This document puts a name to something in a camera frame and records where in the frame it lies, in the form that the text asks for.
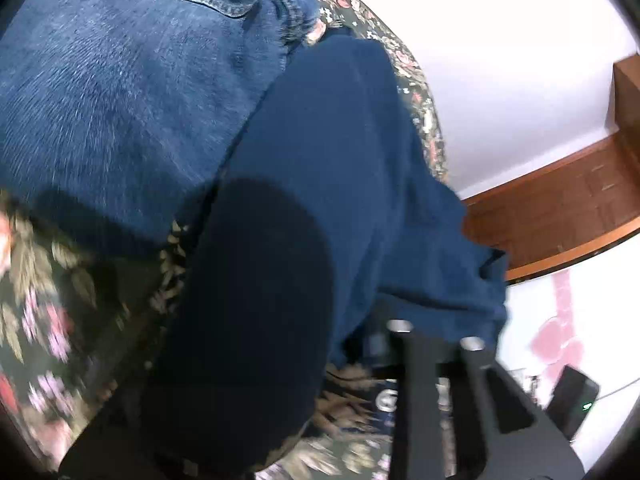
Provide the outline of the navy patterned hooded jacket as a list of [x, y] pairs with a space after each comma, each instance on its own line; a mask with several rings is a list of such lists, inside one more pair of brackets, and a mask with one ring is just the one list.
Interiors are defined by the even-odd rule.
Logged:
[[463, 234], [382, 44], [331, 32], [294, 56], [224, 167], [151, 367], [62, 461], [73, 479], [239, 479], [280, 460], [326, 367], [375, 306], [496, 344], [506, 257]]

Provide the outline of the blue denim jeans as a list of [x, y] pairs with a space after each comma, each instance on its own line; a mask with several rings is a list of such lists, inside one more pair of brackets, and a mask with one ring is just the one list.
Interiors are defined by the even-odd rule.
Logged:
[[162, 242], [317, 0], [8, 0], [1, 184], [81, 243]]

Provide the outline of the black power adapter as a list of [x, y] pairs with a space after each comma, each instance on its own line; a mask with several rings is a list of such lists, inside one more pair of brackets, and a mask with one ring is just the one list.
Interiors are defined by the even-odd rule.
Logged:
[[565, 365], [544, 410], [564, 437], [571, 441], [600, 392], [600, 386], [576, 368]]

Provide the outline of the brown wooden door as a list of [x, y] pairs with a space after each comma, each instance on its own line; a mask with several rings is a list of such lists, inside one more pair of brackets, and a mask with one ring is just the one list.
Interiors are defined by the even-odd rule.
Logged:
[[639, 57], [613, 65], [616, 132], [468, 198], [464, 232], [510, 256], [506, 280], [538, 278], [639, 232]]

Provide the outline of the green floral bedspread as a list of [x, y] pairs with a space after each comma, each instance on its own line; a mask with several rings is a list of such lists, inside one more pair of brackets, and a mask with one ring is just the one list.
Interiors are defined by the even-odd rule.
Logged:
[[[2, 2], [1, 21], [7, 2]], [[363, 0], [317, 2], [317, 21], [286, 65], [296, 50], [337, 27], [381, 41], [427, 165], [436, 178], [445, 179], [445, 143], [416, 57]], [[58, 468], [160, 333], [180, 296], [195, 222], [206, 211], [214, 180], [171, 221], [162, 242], [132, 242], [112, 250], [81, 243], [1, 185], [2, 426], [37, 467]]]

